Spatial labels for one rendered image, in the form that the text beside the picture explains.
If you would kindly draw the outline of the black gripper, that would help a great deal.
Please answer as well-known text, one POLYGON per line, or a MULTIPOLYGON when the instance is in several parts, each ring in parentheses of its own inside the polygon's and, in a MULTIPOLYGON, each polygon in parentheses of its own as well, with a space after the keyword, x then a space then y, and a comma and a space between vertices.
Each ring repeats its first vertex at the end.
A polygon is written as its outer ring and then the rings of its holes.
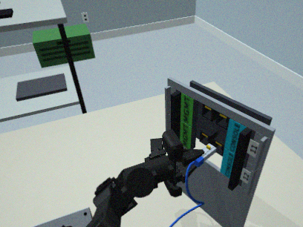
POLYGON ((164 154, 151 160, 146 157, 142 164, 153 173, 154 188, 158 188, 158 183, 164 181, 170 196, 176 198, 182 195, 182 188, 177 186, 177 182, 185 183, 186 169, 191 162, 204 154, 204 150, 183 148, 182 142, 172 129, 163 132, 162 140, 168 155, 164 154))

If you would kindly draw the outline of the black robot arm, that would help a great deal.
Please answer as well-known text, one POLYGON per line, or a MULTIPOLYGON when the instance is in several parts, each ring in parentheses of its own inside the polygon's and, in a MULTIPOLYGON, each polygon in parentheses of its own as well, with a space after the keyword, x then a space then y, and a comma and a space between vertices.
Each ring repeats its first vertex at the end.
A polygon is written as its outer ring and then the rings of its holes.
MULTIPOLYGON (((166 154, 162 138, 150 139, 150 143, 150 160, 166 154)), ((117 178, 109 177, 94 192, 96 211, 86 227, 121 227, 122 216, 138 204, 134 198, 147 197, 154 184, 153 173, 142 163, 124 168, 117 178)))

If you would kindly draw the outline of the blue network cable plug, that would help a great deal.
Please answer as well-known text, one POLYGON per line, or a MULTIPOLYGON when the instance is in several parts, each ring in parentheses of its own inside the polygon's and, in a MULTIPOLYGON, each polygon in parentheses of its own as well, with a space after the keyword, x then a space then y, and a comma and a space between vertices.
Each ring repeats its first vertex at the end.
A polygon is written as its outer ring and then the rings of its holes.
POLYGON ((194 201, 195 203, 199 203, 199 205, 195 206, 194 208, 189 209, 187 212, 180 215, 169 227, 172 227, 181 217, 188 214, 190 211, 192 211, 198 207, 201 207, 202 205, 205 204, 205 202, 200 202, 200 201, 197 201, 194 198, 192 198, 191 194, 189 193, 189 188, 188 188, 188 174, 189 174, 189 169, 191 168, 191 166, 194 164, 195 166, 199 167, 200 165, 203 164, 203 162, 205 160, 207 160, 209 157, 211 157, 216 151, 216 147, 214 147, 211 144, 206 145, 202 149, 204 150, 204 154, 189 164, 188 168, 186 169, 186 178, 185 178, 186 192, 187 192, 189 198, 192 201, 194 201))

